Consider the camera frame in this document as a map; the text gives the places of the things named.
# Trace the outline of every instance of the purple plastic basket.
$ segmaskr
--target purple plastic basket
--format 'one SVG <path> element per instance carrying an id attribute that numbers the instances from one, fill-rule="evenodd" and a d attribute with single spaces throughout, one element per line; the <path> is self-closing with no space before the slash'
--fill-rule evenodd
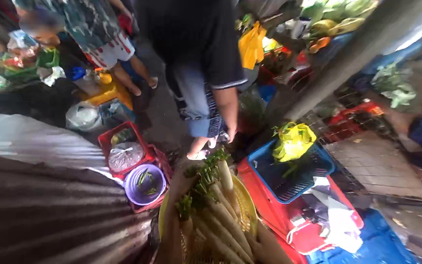
<path id="1" fill-rule="evenodd" d="M 145 177 L 143 183 L 138 185 L 139 177 L 145 171 L 149 170 L 151 178 Z M 166 178 L 162 171 L 155 165 L 143 164 L 134 168 L 125 179 L 125 192 L 128 199 L 137 205 L 148 205 L 155 202 L 166 189 Z M 157 192 L 153 195 L 146 193 L 155 188 Z"/>

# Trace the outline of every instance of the white shorts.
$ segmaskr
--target white shorts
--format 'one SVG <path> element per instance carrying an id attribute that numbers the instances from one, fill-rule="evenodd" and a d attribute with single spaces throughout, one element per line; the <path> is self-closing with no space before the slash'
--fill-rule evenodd
<path id="1" fill-rule="evenodd" d="M 128 61 L 135 53 L 128 36 L 124 32 L 118 33 L 113 40 L 90 52 L 84 52 L 91 63 L 98 68 L 111 69 L 118 60 Z"/>

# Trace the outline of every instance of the pole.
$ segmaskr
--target pole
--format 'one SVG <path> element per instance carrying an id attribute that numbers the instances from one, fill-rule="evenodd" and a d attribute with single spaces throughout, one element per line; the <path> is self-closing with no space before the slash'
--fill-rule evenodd
<path id="1" fill-rule="evenodd" d="M 385 0 L 353 34 L 339 54 L 301 91 L 284 115 L 296 121 L 401 37 L 422 12 L 422 0 Z"/>

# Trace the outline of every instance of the red plastic crate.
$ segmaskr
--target red plastic crate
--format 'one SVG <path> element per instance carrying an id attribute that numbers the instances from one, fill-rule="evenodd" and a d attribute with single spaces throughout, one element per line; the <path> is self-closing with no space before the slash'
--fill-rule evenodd
<path id="1" fill-rule="evenodd" d="M 291 223 L 290 219 L 302 214 L 302 209 L 306 207 L 302 197 L 298 197 L 289 204 L 282 204 L 271 194 L 260 177 L 250 166 L 248 159 L 243 159 L 237 166 L 238 175 L 249 191 L 258 213 L 264 222 L 283 240 L 290 244 L 297 252 L 308 255 L 318 249 L 328 249 L 331 244 L 325 243 L 325 239 L 320 237 L 322 227 L 318 224 L 306 223 L 299 225 L 299 230 Z M 354 210 L 351 218 L 359 229 L 364 227 L 364 222 L 356 212 L 352 204 L 343 195 L 330 176 L 327 176 L 330 188 L 339 197 L 339 200 L 347 207 Z"/>
<path id="2" fill-rule="evenodd" d="M 141 134 L 139 133 L 138 128 L 136 127 L 135 124 L 133 124 L 130 121 L 127 121 L 117 127 L 115 127 L 114 129 L 110 129 L 109 131 L 103 133 L 102 135 L 98 136 L 98 143 L 100 144 L 100 148 L 102 148 L 102 152 L 104 153 L 104 157 L 105 157 L 105 162 L 107 163 L 107 166 L 110 168 L 110 166 L 108 165 L 108 156 L 110 155 L 110 150 L 112 149 L 112 144 L 110 143 L 110 140 L 112 139 L 112 137 L 120 132 L 121 130 L 125 129 L 125 128 L 132 128 L 135 131 L 136 137 L 138 138 L 139 144 L 141 145 L 141 147 L 143 147 L 144 149 L 144 156 L 143 158 L 136 163 L 135 165 L 120 171 L 120 172 L 115 172 L 112 171 L 112 169 L 110 169 L 110 173 L 112 174 L 112 176 L 120 178 L 121 180 L 125 179 L 125 174 L 128 173 L 129 171 L 131 171 L 132 169 L 134 169 L 135 167 L 144 164 L 144 163 L 152 163 L 156 157 L 153 153 L 153 150 L 151 150 L 148 147 L 148 144 L 146 143 L 146 141 L 144 141 L 143 137 L 141 136 Z"/>

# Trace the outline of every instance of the blue plastic basket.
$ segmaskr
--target blue plastic basket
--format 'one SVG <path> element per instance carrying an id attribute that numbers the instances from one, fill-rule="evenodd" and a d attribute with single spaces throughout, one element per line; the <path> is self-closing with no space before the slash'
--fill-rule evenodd
<path id="1" fill-rule="evenodd" d="M 314 176 L 326 177 L 335 170 L 331 158 L 317 144 L 312 145 L 301 158 L 291 161 L 292 165 L 276 162 L 272 153 L 277 141 L 276 138 L 266 143 L 247 159 L 280 203 L 290 203 L 311 188 L 314 185 Z M 294 165 L 295 171 L 289 177 L 283 178 L 284 173 Z"/>

